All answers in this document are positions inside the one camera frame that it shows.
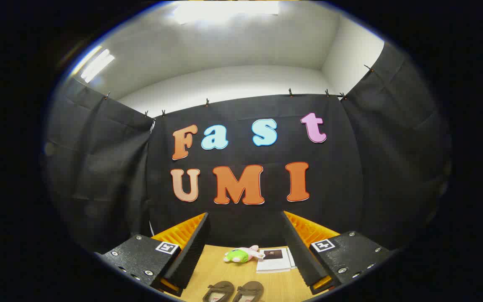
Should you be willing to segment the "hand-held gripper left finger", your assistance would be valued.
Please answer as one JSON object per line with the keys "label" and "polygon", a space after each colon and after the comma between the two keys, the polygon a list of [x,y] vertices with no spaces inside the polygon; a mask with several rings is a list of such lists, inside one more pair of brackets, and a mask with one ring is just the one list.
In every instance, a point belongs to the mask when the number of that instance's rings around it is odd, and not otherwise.
{"label": "hand-held gripper left finger", "polygon": [[202,213],[153,237],[136,234],[96,257],[142,286],[180,297],[189,284],[210,233]]}

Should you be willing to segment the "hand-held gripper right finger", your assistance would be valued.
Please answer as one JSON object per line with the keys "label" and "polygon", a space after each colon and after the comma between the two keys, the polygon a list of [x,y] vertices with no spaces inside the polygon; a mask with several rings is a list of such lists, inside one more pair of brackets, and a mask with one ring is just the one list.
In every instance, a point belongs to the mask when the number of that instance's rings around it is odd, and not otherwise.
{"label": "hand-held gripper right finger", "polygon": [[394,254],[360,232],[338,233],[287,211],[281,216],[284,239],[313,294],[360,279]]}

